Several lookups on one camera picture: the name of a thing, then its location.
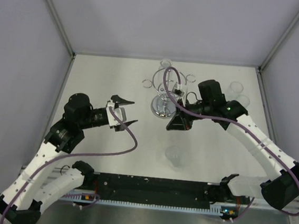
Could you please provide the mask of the clear ribbed wine glass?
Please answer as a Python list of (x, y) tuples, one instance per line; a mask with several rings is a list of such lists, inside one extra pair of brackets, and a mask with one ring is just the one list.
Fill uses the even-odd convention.
[(182, 169), (184, 167), (184, 155), (180, 147), (175, 145), (167, 147), (165, 157), (172, 168)]

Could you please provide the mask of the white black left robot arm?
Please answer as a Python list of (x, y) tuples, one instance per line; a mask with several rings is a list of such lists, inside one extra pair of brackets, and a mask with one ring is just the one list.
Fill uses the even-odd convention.
[(94, 169), (86, 162), (77, 161), (67, 172), (46, 185), (44, 182), (62, 159), (95, 157), (96, 153), (73, 153), (84, 139), (84, 130), (109, 126), (116, 132), (129, 129), (123, 106), (131, 101), (113, 95), (103, 108), (95, 109), (89, 97), (76, 93), (69, 97), (62, 118), (45, 136), (39, 150), (18, 178), (0, 193), (0, 224), (36, 224), (41, 214), (67, 192), (93, 185)]

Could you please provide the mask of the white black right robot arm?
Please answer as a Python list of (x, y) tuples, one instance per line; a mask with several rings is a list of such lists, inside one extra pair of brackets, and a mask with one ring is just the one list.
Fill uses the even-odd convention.
[(196, 103), (177, 101), (176, 113), (166, 129), (188, 131), (195, 120), (210, 118), (235, 137), (261, 165), (265, 177), (231, 174), (222, 178), (219, 195), (231, 202), (238, 196), (264, 199), (272, 208), (283, 210), (299, 196), (299, 162), (285, 154), (254, 123), (238, 101), (226, 101), (216, 80), (198, 84), (201, 99)]

